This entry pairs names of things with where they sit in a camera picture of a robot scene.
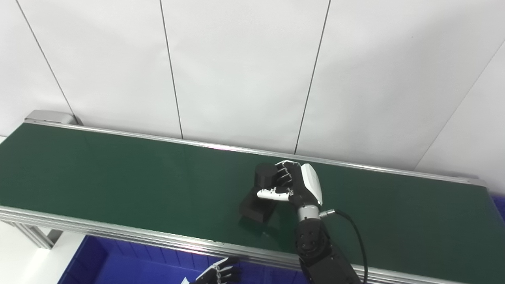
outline black cable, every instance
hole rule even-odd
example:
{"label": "black cable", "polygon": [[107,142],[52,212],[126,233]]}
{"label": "black cable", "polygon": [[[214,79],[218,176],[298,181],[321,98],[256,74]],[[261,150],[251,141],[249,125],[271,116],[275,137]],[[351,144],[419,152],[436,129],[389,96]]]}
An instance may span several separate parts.
{"label": "black cable", "polygon": [[347,215],[346,213],[344,213],[340,210],[337,210],[337,209],[335,209],[335,213],[344,217],[345,219],[347,219],[354,227],[354,231],[356,232],[356,235],[358,235],[358,241],[360,242],[361,254],[363,257],[363,266],[365,267],[365,275],[363,276],[363,284],[366,284],[367,280],[368,280],[368,261],[367,261],[367,254],[365,253],[365,246],[363,245],[363,240],[361,239],[360,231],[358,230],[358,227],[356,226],[356,224],[353,222],[353,220],[351,219],[351,217],[349,215]]}

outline white fingertip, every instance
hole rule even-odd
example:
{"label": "white fingertip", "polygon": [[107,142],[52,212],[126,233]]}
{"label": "white fingertip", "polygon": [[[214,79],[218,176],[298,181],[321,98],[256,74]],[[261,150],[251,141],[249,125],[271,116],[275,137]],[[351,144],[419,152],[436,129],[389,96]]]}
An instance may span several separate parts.
{"label": "white fingertip", "polygon": [[289,193],[276,193],[275,190],[262,189],[256,194],[259,198],[276,201],[289,201]]}
{"label": "white fingertip", "polygon": [[275,165],[282,165],[282,164],[284,164],[285,162],[289,162],[289,163],[293,163],[293,164],[298,164],[298,165],[300,164],[300,163],[298,163],[298,162],[293,162],[293,161],[291,161],[291,160],[283,160],[283,161],[278,162],[278,163],[277,163],[277,164],[275,164]]}
{"label": "white fingertip", "polygon": [[223,262],[225,262],[227,260],[228,260],[228,257],[225,257],[225,258],[221,259],[220,261],[214,262],[214,265],[220,265],[221,263],[223,263]]}
{"label": "white fingertip", "polygon": [[226,272],[227,270],[230,270],[233,266],[226,266],[225,268],[223,269],[220,269],[219,271],[220,272]]}

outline panel seam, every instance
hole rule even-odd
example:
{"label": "panel seam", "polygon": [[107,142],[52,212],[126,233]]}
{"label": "panel seam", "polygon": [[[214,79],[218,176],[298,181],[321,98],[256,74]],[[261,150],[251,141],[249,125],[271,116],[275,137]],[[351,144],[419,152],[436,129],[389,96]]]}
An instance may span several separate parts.
{"label": "panel seam", "polygon": [[486,65],[484,66],[484,68],[482,69],[482,71],[479,73],[479,75],[477,76],[477,79],[475,79],[475,81],[473,82],[473,84],[470,86],[470,88],[468,89],[467,93],[463,96],[463,98],[460,100],[460,103],[458,104],[457,107],[454,108],[454,111],[452,112],[452,114],[449,116],[449,119],[446,120],[446,122],[444,123],[444,125],[442,126],[442,128],[440,129],[439,133],[435,136],[435,139],[433,139],[433,141],[431,142],[430,146],[428,146],[428,148],[426,149],[426,151],[424,152],[423,156],[421,156],[421,158],[419,159],[419,161],[417,162],[416,166],[414,167],[414,170],[417,169],[417,167],[419,166],[419,164],[421,163],[421,161],[423,160],[424,156],[426,156],[426,153],[428,153],[428,151],[430,150],[431,146],[433,146],[433,144],[435,143],[435,141],[437,140],[437,138],[440,136],[440,134],[443,132],[443,130],[445,129],[445,127],[447,126],[447,124],[449,123],[449,121],[451,120],[451,118],[454,116],[454,114],[456,113],[456,111],[458,111],[458,109],[460,108],[461,104],[463,103],[463,101],[467,98],[468,94],[470,93],[470,91],[473,89],[473,87],[475,86],[475,84],[477,83],[477,81],[479,80],[480,76],[482,76],[482,74],[484,73],[484,71],[487,69],[487,66],[489,65],[489,63],[491,63],[491,61],[493,60],[493,58],[496,56],[496,54],[498,53],[498,51],[503,47],[503,44],[505,43],[505,39],[503,39],[503,41],[501,42],[501,44],[498,46],[498,49],[496,49],[496,51],[493,53],[493,55],[491,56],[491,58],[489,59],[489,61],[486,63]]}
{"label": "panel seam", "polygon": [[53,75],[53,78],[54,78],[54,79],[55,79],[55,81],[56,81],[56,85],[58,85],[58,88],[60,89],[60,92],[62,93],[63,98],[65,99],[65,102],[67,103],[68,108],[69,108],[69,109],[70,109],[70,111],[72,112],[72,115],[74,116],[74,119],[75,119],[76,121],[80,121],[80,120],[78,120],[78,119],[77,119],[77,117],[76,117],[76,115],[75,115],[74,110],[73,110],[73,109],[72,109],[72,107],[70,106],[70,103],[69,103],[69,101],[68,101],[68,99],[67,99],[67,96],[66,96],[66,95],[65,95],[65,93],[63,92],[63,89],[62,89],[62,87],[61,87],[61,85],[60,85],[60,82],[59,82],[59,81],[58,81],[58,79],[56,78],[56,74],[55,74],[55,72],[53,71],[53,68],[51,67],[51,64],[49,64],[49,60],[47,59],[47,56],[45,55],[44,50],[42,50],[42,47],[40,46],[40,43],[38,42],[38,39],[37,39],[37,37],[35,36],[35,32],[33,31],[33,29],[32,29],[32,27],[31,27],[30,23],[28,22],[28,18],[26,17],[25,12],[24,12],[24,11],[23,11],[23,9],[21,8],[21,4],[19,4],[19,1],[18,1],[18,0],[16,0],[16,4],[18,5],[18,8],[19,8],[19,10],[21,11],[21,14],[23,15],[23,18],[25,19],[25,22],[26,22],[26,24],[28,25],[28,28],[30,29],[31,34],[32,34],[33,38],[35,39],[35,42],[37,43],[38,49],[40,50],[40,53],[42,53],[42,56],[44,57],[44,60],[45,60],[45,62],[46,62],[46,64],[47,64],[47,66],[49,67],[49,70],[51,71],[51,74]]}
{"label": "panel seam", "polygon": [[309,90],[307,91],[307,98],[305,99],[304,112],[301,115],[300,128],[298,129],[298,136],[296,138],[296,145],[294,146],[293,154],[296,155],[296,150],[298,149],[298,142],[300,140],[301,127],[304,124],[305,111],[307,110],[307,104],[309,102],[309,95],[311,93],[312,81],[314,80],[314,73],[316,72],[317,59],[319,57],[319,51],[321,50],[321,43],[323,42],[324,29],[326,27],[326,21],[328,20],[328,13],[330,12],[331,0],[328,1],[328,8],[326,9],[326,15],[324,17],[323,29],[321,31],[321,37],[319,39],[319,45],[317,47],[316,60],[314,61],[314,67],[312,69],[311,81],[309,83]]}
{"label": "panel seam", "polygon": [[160,0],[160,10],[161,10],[161,18],[163,21],[163,32],[165,33],[165,42],[167,44],[168,63],[170,65],[170,75],[172,76],[172,86],[174,87],[175,106],[177,108],[177,118],[179,119],[179,129],[181,131],[181,139],[184,139],[184,136],[182,134],[182,123],[181,123],[181,114],[179,111],[179,102],[177,100],[177,91],[175,90],[175,80],[174,80],[174,70],[172,68],[172,58],[170,56],[170,48],[168,46],[167,26],[165,24],[165,13],[163,12],[162,0]]}

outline metal support leg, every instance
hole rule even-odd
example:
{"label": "metal support leg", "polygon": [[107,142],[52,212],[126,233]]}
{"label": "metal support leg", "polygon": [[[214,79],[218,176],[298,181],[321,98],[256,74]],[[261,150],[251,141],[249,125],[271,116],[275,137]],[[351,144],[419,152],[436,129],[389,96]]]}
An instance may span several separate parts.
{"label": "metal support leg", "polygon": [[18,222],[9,223],[21,231],[21,233],[29,238],[36,246],[42,249],[50,250],[53,248],[56,241],[62,234],[61,231],[51,230],[48,235],[45,235],[37,226],[26,225]]}

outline black cylinder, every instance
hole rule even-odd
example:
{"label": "black cylinder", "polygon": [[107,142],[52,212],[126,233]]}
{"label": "black cylinder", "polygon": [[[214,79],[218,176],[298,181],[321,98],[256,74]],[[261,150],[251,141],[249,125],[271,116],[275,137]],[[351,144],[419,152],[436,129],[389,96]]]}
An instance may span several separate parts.
{"label": "black cylinder", "polygon": [[254,172],[254,185],[260,188],[273,188],[277,181],[277,167],[270,163],[261,163]]}

